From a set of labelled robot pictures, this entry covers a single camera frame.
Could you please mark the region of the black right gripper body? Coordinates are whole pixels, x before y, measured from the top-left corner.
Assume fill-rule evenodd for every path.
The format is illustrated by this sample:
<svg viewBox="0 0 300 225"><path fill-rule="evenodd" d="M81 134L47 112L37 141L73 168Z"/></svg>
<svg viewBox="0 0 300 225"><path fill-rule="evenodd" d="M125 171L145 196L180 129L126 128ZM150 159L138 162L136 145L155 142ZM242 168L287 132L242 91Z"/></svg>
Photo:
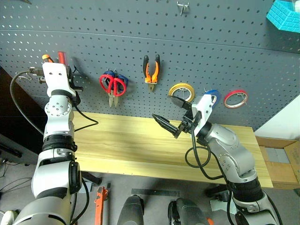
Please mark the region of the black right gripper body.
<svg viewBox="0 0 300 225"><path fill-rule="evenodd" d="M192 128L196 128L198 126L200 119L201 119L200 111L197 111L197 113L194 116L192 110L188 110L184 114L183 119L178 126L177 137L181 134L181 132L191 134Z"/></svg>

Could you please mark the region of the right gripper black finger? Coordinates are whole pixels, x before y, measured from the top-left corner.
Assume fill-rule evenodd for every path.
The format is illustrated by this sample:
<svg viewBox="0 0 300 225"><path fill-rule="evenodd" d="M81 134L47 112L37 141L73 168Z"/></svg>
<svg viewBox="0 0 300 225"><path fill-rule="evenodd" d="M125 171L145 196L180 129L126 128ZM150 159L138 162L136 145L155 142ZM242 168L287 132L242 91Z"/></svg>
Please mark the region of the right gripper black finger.
<svg viewBox="0 0 300 225"><path fill-rule="evenodd" d="M168 97L176 106L183 108L185 110L191 110L192 105L188 101L177 96L168 96Z"/></svg>
<svg viewBox="0 0 300 225"><path fill-rule="evenodd" d="M174 136L174 138L178 138L178 136L182 132L181 125L178 125L176 127L173 124L171 124L169 120L160 115L152 114L152 117L163 129L170 132Z"/></svg>

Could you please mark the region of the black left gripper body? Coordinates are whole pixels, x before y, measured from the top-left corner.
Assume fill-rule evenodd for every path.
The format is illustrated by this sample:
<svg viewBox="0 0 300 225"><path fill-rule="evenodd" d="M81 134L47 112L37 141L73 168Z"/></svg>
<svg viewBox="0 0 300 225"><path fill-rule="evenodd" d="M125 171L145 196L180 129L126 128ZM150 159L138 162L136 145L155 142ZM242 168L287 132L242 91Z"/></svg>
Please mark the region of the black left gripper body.
<svg viewBox="0 0 300 225"><path fill-rule="evenodd" d="M68 78L68 83L69 83L69 86L71 89L73 89L74 91L83 91L83 87L75 86L73 72L72 72L70 66L67 66L67 78Z"/></svg>

